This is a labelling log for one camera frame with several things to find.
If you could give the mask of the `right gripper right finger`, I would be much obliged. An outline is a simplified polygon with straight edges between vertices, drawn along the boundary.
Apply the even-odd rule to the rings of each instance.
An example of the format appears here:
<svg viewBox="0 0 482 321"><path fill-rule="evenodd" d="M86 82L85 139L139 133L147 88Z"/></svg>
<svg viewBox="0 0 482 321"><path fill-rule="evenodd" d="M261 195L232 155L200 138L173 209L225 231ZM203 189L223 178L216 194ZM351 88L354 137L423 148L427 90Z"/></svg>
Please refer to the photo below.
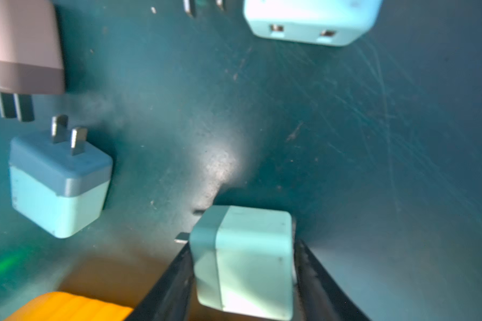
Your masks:
<svg viewBox="0 0 482 321"><path fill-rule="evenodd" d="M322 266L305 242L295 242L297 298L304 320L363 320L367 315Z"/></svg>

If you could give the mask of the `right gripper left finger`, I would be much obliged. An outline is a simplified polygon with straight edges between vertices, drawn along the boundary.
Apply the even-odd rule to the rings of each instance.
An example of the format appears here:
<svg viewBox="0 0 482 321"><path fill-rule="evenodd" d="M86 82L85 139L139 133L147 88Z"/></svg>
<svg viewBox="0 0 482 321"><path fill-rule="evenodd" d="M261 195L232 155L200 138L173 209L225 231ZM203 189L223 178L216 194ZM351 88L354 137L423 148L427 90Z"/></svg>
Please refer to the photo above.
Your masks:
<svg viewBox="0 0 482 321"><path fill-rule="evenodd" d="M188 320L193 284L193 260L186 244L126 321Z"/></svg>

